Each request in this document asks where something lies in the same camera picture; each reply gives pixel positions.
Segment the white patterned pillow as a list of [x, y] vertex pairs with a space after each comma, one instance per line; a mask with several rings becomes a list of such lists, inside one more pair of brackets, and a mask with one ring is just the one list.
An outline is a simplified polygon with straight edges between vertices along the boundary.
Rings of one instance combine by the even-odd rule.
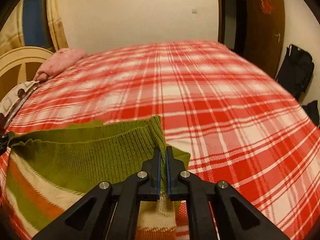
[[6, 129], [14, 116], [37, 90], [39, 81], [26, 81], [12, 88], [1, 100], [1, 129]]

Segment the brown wooden door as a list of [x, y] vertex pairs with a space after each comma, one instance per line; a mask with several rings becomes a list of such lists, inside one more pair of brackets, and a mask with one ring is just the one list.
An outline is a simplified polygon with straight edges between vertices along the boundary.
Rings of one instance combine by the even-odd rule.
[[[265, 15], [260, 8], [260, 0], [246, 0], [247, 37], [243, 57], [274, 78], [283, 49], [285, 6], [284, 0], [271, 1], [274, 11]], [[280, 43], [275, 37], [278, 33], [281, 33]]]

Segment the beige curtain panel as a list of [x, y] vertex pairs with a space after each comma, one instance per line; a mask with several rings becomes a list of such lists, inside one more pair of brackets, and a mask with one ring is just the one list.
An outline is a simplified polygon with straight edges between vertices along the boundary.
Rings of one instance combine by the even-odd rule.
[[11, 12], [0, 34], [0, 54], [25, 46], [23, 36], [23, 0]]
[[56, 51], [68, 48], [57, 0], [46, 0], [46, 13], [49, 33]]

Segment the dark window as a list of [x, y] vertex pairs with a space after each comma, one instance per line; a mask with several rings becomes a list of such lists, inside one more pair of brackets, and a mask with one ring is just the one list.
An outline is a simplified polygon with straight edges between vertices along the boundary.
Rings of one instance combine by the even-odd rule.
[[49, 48], [43, 0], [23, 0], [22, 30], [26, 46]]

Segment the beige curtain left panel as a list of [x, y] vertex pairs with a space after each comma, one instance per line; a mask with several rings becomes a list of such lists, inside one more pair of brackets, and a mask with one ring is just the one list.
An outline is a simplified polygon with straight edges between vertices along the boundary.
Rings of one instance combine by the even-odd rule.
[[23, 0], [11, 12], [0, 34], [0, 54], [25, 46], [23, 36]]

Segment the red white plaid bedspread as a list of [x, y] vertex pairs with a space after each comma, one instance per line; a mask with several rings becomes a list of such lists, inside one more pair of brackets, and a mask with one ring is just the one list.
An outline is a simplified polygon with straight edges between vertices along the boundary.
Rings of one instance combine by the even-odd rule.
[[[319, 129], [300, 104], [255, 65], [210, 41], [155, 43], [87, 56], [42, 84], [9, 131], [23, 135], [99, 121], [159, 116], [167, 146], [201, 179], [225, 180], [290, 239], [319, 218]], [[8, 209], [10, 148], [1, 157]]]

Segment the green knit sweater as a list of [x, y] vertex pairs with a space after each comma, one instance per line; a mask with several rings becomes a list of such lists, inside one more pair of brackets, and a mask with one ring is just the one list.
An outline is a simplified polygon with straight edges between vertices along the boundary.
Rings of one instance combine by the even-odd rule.
[[124, 181], [167, 145], [160, 117], [152, 116], [35, 131], [14, 136], [8, 146], [8, 209], [32, 238], [101, 181]]

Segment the red door decoration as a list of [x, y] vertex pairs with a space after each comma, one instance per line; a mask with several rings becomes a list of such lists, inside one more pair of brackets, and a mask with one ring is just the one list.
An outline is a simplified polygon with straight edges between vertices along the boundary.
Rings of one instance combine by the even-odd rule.
[[260, 8], [265, 15], [271, 15], [274, 11], [274, 6], [271, 0], [260, 0]]

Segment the cream wooden headboard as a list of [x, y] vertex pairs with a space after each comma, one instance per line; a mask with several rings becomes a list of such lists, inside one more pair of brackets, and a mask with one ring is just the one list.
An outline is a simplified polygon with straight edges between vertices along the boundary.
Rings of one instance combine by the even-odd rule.
[[53, 52], [40, 47], [21, 47], [1, 56], [1, 100], [19, 83], [31, 81]]

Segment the black backpack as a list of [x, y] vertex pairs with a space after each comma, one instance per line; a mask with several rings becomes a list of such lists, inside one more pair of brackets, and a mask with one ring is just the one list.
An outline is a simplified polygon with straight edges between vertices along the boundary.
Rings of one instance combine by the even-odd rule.
[[286, 48], [276, 81], [298, 101], [301, 94], [308, 88], [314, 68], [312, 56], [291, 44]]

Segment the pink pillow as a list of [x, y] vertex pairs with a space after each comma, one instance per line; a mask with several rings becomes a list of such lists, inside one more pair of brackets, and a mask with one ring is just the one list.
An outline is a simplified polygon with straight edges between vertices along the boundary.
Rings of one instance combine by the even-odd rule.
[[87, 53], [82, 49], [62, 48], [41, 64], [33, 77], [33, 81], [53, 79], [86, 56]]

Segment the black dark object on floor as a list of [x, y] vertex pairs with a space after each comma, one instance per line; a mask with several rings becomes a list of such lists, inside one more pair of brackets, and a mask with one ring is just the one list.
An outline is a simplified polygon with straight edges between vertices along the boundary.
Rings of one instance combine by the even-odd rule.
[[307, 105], [303, 105], [305, 113], [309, 116], [311, 121], [315, 124], [315, 126], [319, 126], [319, 110], [318, 110], [318, 101], [314, 100]]

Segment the beige curtain right panel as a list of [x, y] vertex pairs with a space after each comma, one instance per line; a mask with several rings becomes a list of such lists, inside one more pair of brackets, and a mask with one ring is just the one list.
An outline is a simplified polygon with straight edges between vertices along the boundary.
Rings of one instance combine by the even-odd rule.
[[49, 33], [56, 51], [68, 48], [57, 0], [46, 0], [46, 13]]

